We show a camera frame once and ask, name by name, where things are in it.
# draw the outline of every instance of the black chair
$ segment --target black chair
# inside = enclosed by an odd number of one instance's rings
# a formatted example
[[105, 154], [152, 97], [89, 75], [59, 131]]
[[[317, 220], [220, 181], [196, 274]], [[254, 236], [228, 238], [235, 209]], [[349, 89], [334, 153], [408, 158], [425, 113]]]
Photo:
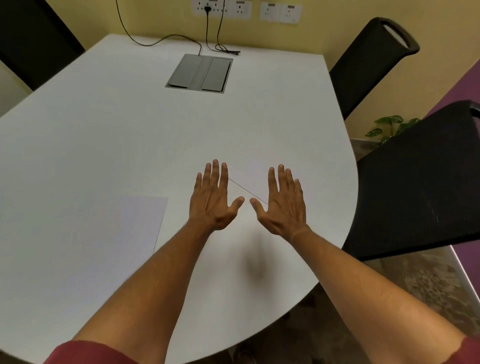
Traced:
[[358, 161], [360, 260], [480, 238], [480, 105], [450, 104]]
[[343, 118], [402, 58], [419, 50], [413, 37], [393, 20], [370, 20], [330, 71]]
[[45, 0], [2, 0], [0, 60], [32, 90], [84, 52]]

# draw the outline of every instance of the yellow wall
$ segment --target yellow wall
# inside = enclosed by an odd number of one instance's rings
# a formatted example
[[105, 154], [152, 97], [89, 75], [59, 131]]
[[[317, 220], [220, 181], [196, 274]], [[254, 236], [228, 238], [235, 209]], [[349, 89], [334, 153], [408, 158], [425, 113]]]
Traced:
[[[124, 34], [115, 0], [47, 0], [85, 48], [108, 33]], [[362, 137], [385, 115], [423, 117], [480, 58], [479, 0], [295, 0], [303, 4], [298, 25], [259, 21], [253, 0], [249, 21], [224, 19], [225, 44], [324, 54], [331, 68], [373, 17], [404, 26], [419, 42], [417, 55], [402, 60], [347, 119], [351, 137]], [[204, 39], [205, 18], [191, 12], [191, 0], [119, 0], [131, 34], [181, 33]], [[215, 38], [218, 20], [211, 22]]]

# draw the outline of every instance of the red sleeve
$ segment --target red sleeve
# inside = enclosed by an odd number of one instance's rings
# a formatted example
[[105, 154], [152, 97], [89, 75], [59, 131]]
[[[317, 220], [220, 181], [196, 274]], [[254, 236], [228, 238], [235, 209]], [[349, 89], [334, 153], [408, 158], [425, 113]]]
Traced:
[[445, 364], [475, 364], [480, 361], [480, 339], [465, 338]]
[[50, 354], [44, 364], [137, 364], [125, 354], [92, 341], [68, 341]]

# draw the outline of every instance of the forearm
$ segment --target forearm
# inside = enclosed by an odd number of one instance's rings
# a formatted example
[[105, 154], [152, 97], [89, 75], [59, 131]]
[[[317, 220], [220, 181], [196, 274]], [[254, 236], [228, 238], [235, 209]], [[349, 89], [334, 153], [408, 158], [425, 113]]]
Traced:
[[162, 363], [193, 268], [212, 231], [204, 220], [189, 220], [125, 281], [74, 340], [106, 344], [142, 363]]
[[465, 337], [443, 317], [312, 232], [292, 245], [376, 363], [440, 364]]

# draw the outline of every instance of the power cord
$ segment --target power cord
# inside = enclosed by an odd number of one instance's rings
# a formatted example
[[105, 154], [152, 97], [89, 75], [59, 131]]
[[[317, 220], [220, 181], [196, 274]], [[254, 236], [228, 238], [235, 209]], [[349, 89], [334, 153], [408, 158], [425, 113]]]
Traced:
[[160, 43], [162, 40], [165, 40], [165, 39], [170, 38], [170, 37], [172, 37], [172, 36], [179, 36], [179, 37], [188, 39], [188, 40], [190, 40], [190, 41], [195, 42], [196, 44], [198, 44], [198, 45], [200, 46], [200, 50], [198, 51], [198, 55], [200, 56], [200, 54], [202, 53], [202, 45], [201, 45], [199, 42], [197, 42], [195, 39], [189, 38], [189, 37], [187, 37], [187, 36], [183, 36], [182, 34], [169, 34], [169, 35], [161, 38], [160, 40], [158, 40], [158, 41], [156, 41], [156, 42], [154, 42], [154, 43], [152, 43], [152, 44], [143, 44], [143, 43], [137, 42], [137, 41], [136, 41], [135, 39], [133, 39], [132, 36], [128, 33], [127, 29], [125, 28], [125, 25], [123, 24], [123, 20], [121, 19], [121, 15], [120, 15], [120, 9], [119, 9], [119, 2], [118, 2], [118, 0], [115, 0], [115, 3], [117, 4], [117, 12], [118, 12], [118, 14], [119, 14], [120, 23], [121, 23], [121, 26], [123, 27], [123, 30], [125, 31], [125, 33], [127, 33], [127, 35], [129, 36], [129, 38], [130, 38], [131, 40], [133, 40], [133, 41], [134, 41], [136, 44], [138, 44], [139, 46], [151, 47], [151, 46], [154, 46], [154, 45]]
[[223, 14], [224, 14], [224, 10], [225, 10], [225, 0], [223, 0], [222, 17], [220, 18], [220, 25], [218, 26], [218, 32], [216, 34], [215, 49], [211, 49], [210, 46], [208, 45], [208, 14], [212, 11], [212, 8], [210, 6], [205, 6], [204, 10], [207, 14], [207, 29], [206, 29], [205, 41], [207, 43], [208, 49], [210, 49], [213, 52], [227, 53], [227, 54], [231, 54], [231, 55], [234, 55], [234, 56], [238, 56], [240, 54], [239, 50], [229, 50], [223, 44], [220, 44], [220, 42], [218, 40], [218, 38], [220, 36], [220, 29], [222, 28], [222, 23], [223, 23]]

